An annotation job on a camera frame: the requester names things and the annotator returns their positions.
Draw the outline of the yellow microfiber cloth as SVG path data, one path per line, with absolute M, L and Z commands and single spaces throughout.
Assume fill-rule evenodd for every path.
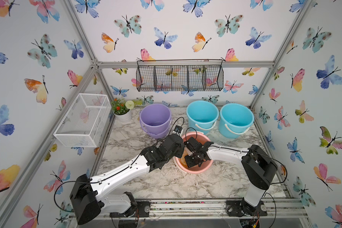
M 186 160 L 185 160 L 185 157 L 186 157 L 186 156 L 188 156 L 188 153 L 187 153 L 187 152 L 183 153 L 183 155 L 182 155 L 182 157 L 181 157 L 181 159 L 180 159 L 180 163 L 181 163 L 181 165 L 182 165 L 185 169 L 188 168 L 188 165 L 187 165 Z

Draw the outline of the pink plastic bucket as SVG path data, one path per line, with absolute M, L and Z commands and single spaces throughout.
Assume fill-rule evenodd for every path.
M 184 141 L 186 141 L 187 139 L 189 139 L 190 137 L 194 137 L 198 142 L 204 144 L 205 142 L 207 141 L 210 141 L 210 139 L 204 135 L 202 132 L 188 132 L 187 134 L 183 135 L 182 136 L 182 139 Z M 190 174 L 200 174 L 200 173 L 203 173 L 205 171 L 207 171 L 213 164 L 213 160 L 211 161 L 206 161 L 204 162 L 201 167 L 198 167 L 198 166 L 194 166 L 194 167 L 191 167 L 191 168 L 187 168 L 185 169 L 181 163 L 180 163 L 180 159 L 177 158 L 177 157 L 174 157 L 173 158 L 173 161 L 175 163 L 175 165 L 177 166 L 177 168 L 179 170 L 181 170 L 182 172 L 184 173 L 190 173 Z

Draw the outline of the teal plastic bucket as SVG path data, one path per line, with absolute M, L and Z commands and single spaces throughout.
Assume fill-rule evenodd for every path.
M 199 100 L 187 106 L 186 115 L 189 127 L 206 135 L 216 126 L 219 110 L 214 104 Z
M 219 115 L 219 132 L 230 139 L 237 139 L 248 132 L 255 120 L 250 109 L 236 103 L 225 104 Z

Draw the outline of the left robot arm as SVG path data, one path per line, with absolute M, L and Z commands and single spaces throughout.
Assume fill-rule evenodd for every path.
M 183 139 L 177 134 L 159 139 L 144 148 L 135 158 L 107 173 L 87 177 L 79 176 L 70 194 L 72 213 L 78 225 L 85 225 L 102 212 L 118 213 L 129 217 L 137 212 L 137 202 L 130 192 L 113 195 L 123 184 L 162 167 L 173 157 L 181 158 L 184 152 Z

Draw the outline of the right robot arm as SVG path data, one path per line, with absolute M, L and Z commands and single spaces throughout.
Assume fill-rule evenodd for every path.
M 202 144 L 193 137 L 184 144 L 190 151 L 185 156 L 189 168 L 201 167 L 203 163 L 211 160 L 241 165 L 249 179 L 249 187 L 239 207 L 244 214 L 252 216 L 257 213 L 261 207 L 261 199 L 270 188 L 278 168 L 261 147 L 253 144 L 249 148 L 234 148 L 209 141 Z

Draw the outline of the purple plastic bucket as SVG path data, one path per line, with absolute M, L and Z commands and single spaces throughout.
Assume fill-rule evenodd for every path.
M 172 112 L 163 104 L 151 104 L 140 112 L 140 126 L 154 139 L 164 138 L 169 130 Z

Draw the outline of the potted flower plant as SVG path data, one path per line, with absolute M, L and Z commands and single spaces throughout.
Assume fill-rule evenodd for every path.
M 130 123 L 132 119 L 132 110 L 135 108 L 133 100 L 125 100 L 123 98 L 115 98 L 111 102 L 112 112 L 122 124 Z

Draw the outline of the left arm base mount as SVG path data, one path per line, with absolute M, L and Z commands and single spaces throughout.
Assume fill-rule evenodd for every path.
M 151 204 L 149 201 L 136 201 L 136 204 L 131 202 L 131 207 L 124 213 L 112 212 L 110 213 L 111 218 L 148 218 L 151 210 Z

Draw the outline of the aluminium front rail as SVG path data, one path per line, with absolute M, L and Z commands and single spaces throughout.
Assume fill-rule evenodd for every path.
M 138 215 L 146 219 L 306 219 L 299 199 L 264 198 L 253 214 L 238 206 L 241 199 L 137 199 Z

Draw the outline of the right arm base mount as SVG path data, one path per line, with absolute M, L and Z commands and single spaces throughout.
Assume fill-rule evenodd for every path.
M 257 206 L 252 206 L 245 202 L 244 199 L 234 199 L 226 201 L 226 213 L 229 217 L 243 216 L 267 216 L 267 207 L 263 201 L 260 201 Z

